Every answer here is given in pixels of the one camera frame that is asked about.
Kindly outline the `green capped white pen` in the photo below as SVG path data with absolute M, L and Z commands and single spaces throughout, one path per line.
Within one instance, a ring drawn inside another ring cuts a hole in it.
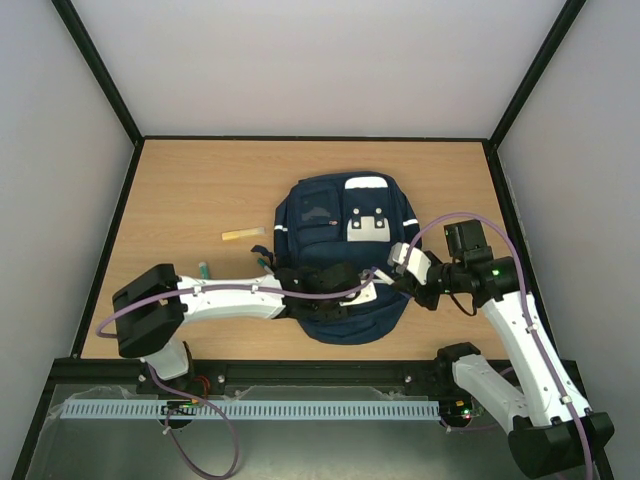
M 268 263 L 264 259 L 258 258 L 257 262 L 264 269 L 265 272 L 267 272 L 269 275 L 274 275 L 273 269 L 268 265 Z

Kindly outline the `navy blue backpack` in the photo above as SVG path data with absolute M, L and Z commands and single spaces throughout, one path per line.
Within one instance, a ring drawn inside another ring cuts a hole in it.
M 273 271 L 302 267 L 328 269 L 346 263 L 357 272 L 392 269 L 391 247 L 409 243 L 420 229 L 404 192 L 389 175 L 372 172 L 337 173 L 299 181 L 277 206 L 274 248 L 256 245 Z M 378 299 L 354 323 L 310 325 L 297 320 L 312 339 L 334 345 L 361 345 L 390 333 L 409 298 L 375 281 Z

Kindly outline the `green whiteboard marker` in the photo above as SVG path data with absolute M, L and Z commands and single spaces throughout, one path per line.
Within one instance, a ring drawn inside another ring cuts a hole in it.
M 200 262 L 199 263 L 199 271 L 200 271 L 200 275 L 201 275 L 201 277 L 203 279 L 209 280 L 211 278 L 209 266 L 208 266 L 208 264 L 206 262 Z

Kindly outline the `purple capped white pen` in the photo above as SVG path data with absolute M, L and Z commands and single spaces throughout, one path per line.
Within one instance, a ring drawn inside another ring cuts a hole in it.
M 382 282 L 382 283 L 385 283 L 387 285 L 393 285 L 394 282 L 395 282 L 395 280 L 391 276 L 386 274 L 381 269 L 373 268 L 372 269 L 372 274 L 377 278 L 378 282 Z

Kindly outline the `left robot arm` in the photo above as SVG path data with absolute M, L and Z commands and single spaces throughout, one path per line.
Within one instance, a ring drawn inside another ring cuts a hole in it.
M 158 379 L 172 381 L 193 374 L 189 347 L 177 338 L 183 326 L 244 317 L 333 322 L 377 299 L 374 274 L 346 263 L 325 270 L 279 268 L 236 280 L 180 276 L 164 263 L 113 295 L 114 313 L 96 334 L 107 338 L 105 328 L 114 324 L 111 337 L 120 357 L 146 362 Z

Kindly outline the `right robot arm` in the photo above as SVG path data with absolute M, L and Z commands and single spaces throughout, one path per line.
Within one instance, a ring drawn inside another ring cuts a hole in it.
M 596 412 L 564 368 L 528 292 L 515 253 L 494 256 L 484 235 L 489 221 L 475 214 L 441 217 L 450 260 L 439 261 L 415 241 L 395 244 L 388 263 L 394 285 L 434 311 L 443 296 L 464 293 L 490 322 L 508 355 L 518 383 L 496 372 L 469 343 L 440 349 L 436 379 L 445 390 L 460 389 L 478 400 L 508 437 L 510 452 L 530 479 L 584 466 L 593 478 L 594 460 L 614 433 L 609 415 Z

